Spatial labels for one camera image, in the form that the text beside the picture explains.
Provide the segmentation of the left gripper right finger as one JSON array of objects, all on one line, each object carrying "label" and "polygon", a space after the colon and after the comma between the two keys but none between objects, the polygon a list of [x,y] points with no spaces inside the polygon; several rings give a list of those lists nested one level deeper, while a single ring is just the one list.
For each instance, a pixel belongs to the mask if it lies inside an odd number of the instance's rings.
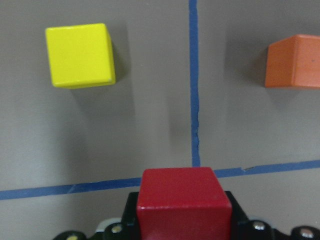
[{"label": "left gripper right finger", "polygon": [[231,204],[231,220],[230,220],[230,239],[242,240],[245,235],[246,225],[249,218],[240,206],[231,191],[225,191],[226,196]]}]

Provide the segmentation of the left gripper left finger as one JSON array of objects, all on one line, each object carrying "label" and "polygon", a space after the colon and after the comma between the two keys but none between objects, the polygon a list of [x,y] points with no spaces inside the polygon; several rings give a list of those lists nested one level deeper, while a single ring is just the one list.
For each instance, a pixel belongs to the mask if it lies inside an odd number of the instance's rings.
[{"label": "left gripper left finger", "polygon": [[124,240],[139,239],[139,220],[137,216],[137,202],[139,192],[130,192],[121,218],[122,230],[120,232]]}]

